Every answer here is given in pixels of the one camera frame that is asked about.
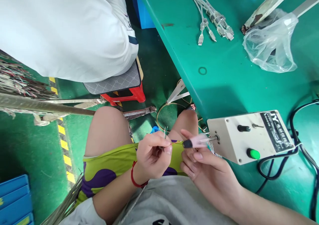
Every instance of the white shirt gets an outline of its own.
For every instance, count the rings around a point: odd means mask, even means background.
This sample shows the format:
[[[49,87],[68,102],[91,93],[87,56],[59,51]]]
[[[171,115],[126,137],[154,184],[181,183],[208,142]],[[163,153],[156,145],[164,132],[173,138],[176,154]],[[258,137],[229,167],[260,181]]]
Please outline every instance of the white shirt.
[[[0,15],[0,49],[42,76],[98,82],[137,56],[125,0],[0,0]]]

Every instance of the yellow and black tape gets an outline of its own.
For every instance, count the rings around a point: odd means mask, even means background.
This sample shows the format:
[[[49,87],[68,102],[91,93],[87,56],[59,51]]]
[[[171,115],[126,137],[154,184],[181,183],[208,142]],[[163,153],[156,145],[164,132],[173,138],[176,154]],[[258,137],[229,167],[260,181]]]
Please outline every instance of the yellow and black tape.
[[[51,91],[55,92],[55,94],[58,95],[58,90],[57,90],[55,78],[49,77],[49,81],[50,81]],[[63,160],[64,160],[64,165],[66,168],[66,178],[69,182],[70,188],[72,188],[75,184],[75,176],[73,174],[72,161],[71,161],[72,152],[68,146],[68,142],[67,142],[68,140],[67,140],[62,117],[57,120],[57,128],[59,131],[60,146],[61,146],[62,151],[63,151]]]
[[[116,104],[120,107],[120,110],[123,112],[123,106],[121,102],[116,102]]]

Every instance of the label on box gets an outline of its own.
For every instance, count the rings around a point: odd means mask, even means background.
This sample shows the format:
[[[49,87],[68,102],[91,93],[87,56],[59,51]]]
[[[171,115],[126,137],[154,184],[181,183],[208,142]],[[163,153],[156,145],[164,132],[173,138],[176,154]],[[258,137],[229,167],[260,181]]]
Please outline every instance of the label on box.
[[[277,153],[293,148],[283,129],[284,125],[278,119],[276,111],[260,113],[260,116]]]

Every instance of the blue plastic crate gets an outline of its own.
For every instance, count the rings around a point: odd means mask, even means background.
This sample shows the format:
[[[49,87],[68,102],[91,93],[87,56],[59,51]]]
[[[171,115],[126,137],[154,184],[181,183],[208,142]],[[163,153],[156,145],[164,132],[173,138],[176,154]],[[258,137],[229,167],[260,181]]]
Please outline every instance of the blue plastic crate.
[[[33,225],[33,224],[34,224],[33,214],[29,213],[28,215],[24,216],[13,225]]]
[[[133,0],[135,12],[141,24],[141,29],[155,28],[149,12],[147,11],[142,0]]]
[[[32,201],[27,175],[0,184],[0,224],[33,224]]]

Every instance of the black cable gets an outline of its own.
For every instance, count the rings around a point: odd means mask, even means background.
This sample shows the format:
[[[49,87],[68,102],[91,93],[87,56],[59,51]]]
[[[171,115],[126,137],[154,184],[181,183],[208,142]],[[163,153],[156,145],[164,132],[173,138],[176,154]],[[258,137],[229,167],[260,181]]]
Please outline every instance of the black cable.
[[[295,130],[294,128],[294,124],[293,124],[293,119],[294,119],[294,116],[297,114],[298,111],[300,111],[301,109],[307,107],[307,106],[310,106],[310,105],[314,105],[314,104],[319,104],[319,99],[317,100],[314,100],[313,102],[310,102],[310,103],[307,103],[307,104],[304,104],[300,107],[298,107],[297,109],[295,109],[290,117],[289,117],[289,123],[290,123],[290,128],[292,130],[292,137],[294,139],[294,142],[295,142],[295,145],[296,145],[296,148],[292,151],[289,151],[288,153],[286,154],[281,154],[281,155],[273,155],[273,156],[269,156],[269,157],[266,157],[266,158],[263,158],[262,160],[260,160],[257,164],[257,169],[258,169],[258,172],[265,178],[265,181],[263,182],[263,184],[260,186],[260,188],[257,190],[256,194],[259,194],[262,189],[264,188],[264,186],[266,185],[267,181],[268,180],[275,180],[277,178],[279,178],[279,176],[281,175],[282,171],[283,171],[283,168],[289,158],[289,156],[291,155],[294,155],[294,154],[297,154],[298,153],[298,148],[299,146],[302,146],[301,144],[301,141],[299,140],[298,138],[298,134],[297,134],[297,131]],[[314,192],[313,192],[313,195],[312,195],[312,199],[311,199],[311,204],[310,204],[310,218],[313,220],[313,221],[316,221],[316,208],[317,208],[317,197],[318,197],[318,192],[319,192],[319,170],[317,169],[318,166],[315,164],[313,158],[307,153],[305,154],[306,150],[302,147],[301,149],[302,153],[304,154],[305,158],[308,160],[308,162],[313,165],[315,167],[315,170],[316,170],[316,178],[315,178],[315,186],[314,186]],[[279,169],[277,171],[277,173],[274,175],[274,176],[270,176],[270,173],[271,173],[271,169],[272,169],[272,165],[273,165],[273,162],[274,162],[274,159],[275,158],[280,158],[280,157],[284,157],[284,159],[282,160],[280,166],[279,166]],[[262,169],[261,169],[261,166],[263,163],[265,163],[266,161],[268,160],[272,160],[271,161],[271,165],[269,167],[269,171],[268,171],[268,174],[265,175],[263,172],[262,172]]]
[[[269,170],[268,170],[267,176],[270,176],[271,169],[272,169],[272,166],[273,166],[273,162],[274,162],[274,161],[275,161],[274,159],[271,160],[271,164],[270,164],[270,166],[269,166]],[[265,181],[263,182],[263,184],[262,184],[262,185],[260,186],[260,188],[257,190],[257,192],[256,192],[257,195],[258,195],[258,194],[262,191],[262,189],[265,187],[265,185],[266,185],[266,183],[267,183],[268,180],[269,180],[269,179],[265,179]]]

